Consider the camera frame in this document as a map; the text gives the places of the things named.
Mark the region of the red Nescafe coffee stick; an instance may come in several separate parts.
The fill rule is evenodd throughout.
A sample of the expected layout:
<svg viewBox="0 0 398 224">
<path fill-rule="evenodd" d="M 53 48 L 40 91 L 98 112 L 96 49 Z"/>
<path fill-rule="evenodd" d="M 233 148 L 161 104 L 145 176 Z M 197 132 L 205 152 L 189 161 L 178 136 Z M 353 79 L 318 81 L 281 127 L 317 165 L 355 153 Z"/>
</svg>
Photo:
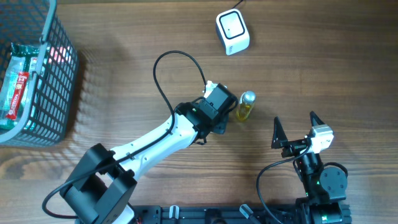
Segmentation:
<svg viewBox="0 0 398 224">
<path fill-rule="evenodd" d="M 18 109 L 24 94 L 25 86 L 29 78 L 29 72 L 19 72 L 16 81 L 14 94 L 12 96 L 9 112 L 6 115 L 7 119 L 16 120 Z"/>
</svg>

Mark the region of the red white tissue pack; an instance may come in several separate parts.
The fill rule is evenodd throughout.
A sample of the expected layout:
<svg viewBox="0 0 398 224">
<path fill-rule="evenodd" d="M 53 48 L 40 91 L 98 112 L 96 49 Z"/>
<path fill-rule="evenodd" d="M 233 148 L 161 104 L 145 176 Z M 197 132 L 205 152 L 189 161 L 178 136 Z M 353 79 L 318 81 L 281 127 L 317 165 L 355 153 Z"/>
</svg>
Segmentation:
<svg viewBox="0 0 398 224">
<path fill-rule="evenodd" d="M 68 62 L 70 63 L 70 47 L 51 47 L 50 48 L 50 56 L 49 56 L 49 63 L 57 62 L 57 63 L 63 63 L 63 62 Z"/>
</svg>

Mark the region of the green white plastic package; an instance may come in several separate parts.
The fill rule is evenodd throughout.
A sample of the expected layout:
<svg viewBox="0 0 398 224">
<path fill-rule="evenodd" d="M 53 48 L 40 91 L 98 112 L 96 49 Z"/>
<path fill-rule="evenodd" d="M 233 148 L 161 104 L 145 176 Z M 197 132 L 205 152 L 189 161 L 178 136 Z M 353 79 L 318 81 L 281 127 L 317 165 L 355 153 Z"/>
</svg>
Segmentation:
<svg viewBox="0 0 398 224">
<path fill-rule="evenodd" d="M 33 71 L 36 69 L 40 48 L 31 45 L 11 44 L 11 59 L 6 69 L 6 74 L 1 88 L 1 131 L 8 131 L 14 128 L 22 118 L 29 91 L 29 82 L 33 78 Z M 17 119 L 7 119 L 12 96 L 19 72 L 29 72 L 24 94 L 18 109 Z"/>
</svg>

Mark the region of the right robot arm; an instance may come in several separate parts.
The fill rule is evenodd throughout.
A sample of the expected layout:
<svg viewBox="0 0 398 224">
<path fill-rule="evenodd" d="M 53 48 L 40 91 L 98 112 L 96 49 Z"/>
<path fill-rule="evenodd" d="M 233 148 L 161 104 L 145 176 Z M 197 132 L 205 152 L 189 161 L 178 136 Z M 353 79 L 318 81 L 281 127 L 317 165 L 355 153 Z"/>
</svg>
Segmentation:
<svg viewBox="0 0 398 224">
<path fill-rule="evenodd" d="M 346 199 L 348 170 L 337 162 L 324 163 L 320 153 L 333 141 L 333 130 L 315 112 L 310 113 L 311 129 L 299 140 L 289 141 L 280 119 L 274 118 L 271 148 L 281 149 L 282 158 L 291 159 L 303 183 L 305 198 L 298 198 L 296 206 L 301 223 L 351 223 Z"/>
</svg>

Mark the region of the yellow dish soap bottle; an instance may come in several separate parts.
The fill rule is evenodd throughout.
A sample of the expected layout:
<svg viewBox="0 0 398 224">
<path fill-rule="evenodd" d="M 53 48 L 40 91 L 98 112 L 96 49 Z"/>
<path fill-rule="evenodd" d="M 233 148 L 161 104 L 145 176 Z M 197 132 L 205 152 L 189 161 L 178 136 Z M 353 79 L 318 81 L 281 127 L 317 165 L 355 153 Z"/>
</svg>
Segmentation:
<svg viewBox="0 0 398 224">
<path fill-rule="evenodd" d="M 238 121 L 245 121 L 248 119 L 248 116 L 254 108 L 255 102 L 256 94 L 253 91 L 248 90 L 241 95 L 236 110 L 236 118 Z"/>
</svg>

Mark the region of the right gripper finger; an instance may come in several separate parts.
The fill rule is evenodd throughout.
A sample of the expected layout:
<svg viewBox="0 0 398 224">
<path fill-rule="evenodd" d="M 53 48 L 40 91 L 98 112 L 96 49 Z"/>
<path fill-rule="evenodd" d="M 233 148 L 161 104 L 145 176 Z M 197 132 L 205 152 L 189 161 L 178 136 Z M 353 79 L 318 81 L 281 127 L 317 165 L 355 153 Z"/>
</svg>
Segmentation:
<svg viewBox="0 0 398 224">
<path fill-rule="evenodd" d="M 325 123 L 317 116 L 314 111 L 310 112 L 310 122 L 312 126 L 324 125 Z"/>
<path fill-rule="evenodd" d="M 274 118 L 274 132 L 271 142 L 271 148 L 279 149 L 287 145 L 288 139 L 278 116 Z"/>
</svg>

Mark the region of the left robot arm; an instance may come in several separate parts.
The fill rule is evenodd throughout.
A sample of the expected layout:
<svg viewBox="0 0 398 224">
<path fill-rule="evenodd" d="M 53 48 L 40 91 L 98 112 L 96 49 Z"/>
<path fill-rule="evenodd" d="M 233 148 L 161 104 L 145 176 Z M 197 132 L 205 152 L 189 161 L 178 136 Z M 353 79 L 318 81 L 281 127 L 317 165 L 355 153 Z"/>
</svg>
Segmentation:
<svg viewBox="0 0 398 224">
<path fill-rule="evenodd" d="M 89 148 L 68 177 L 61 197 L 81 223 L 129 223 L 128 201 L 138 180 L 169 155 L 204 143 L 209 133 L 223 134 L 236 97 L 222 84 L 197 100 L 180 103 L 159 127 L 129 144 L 111 150 Z"/>
</svg>

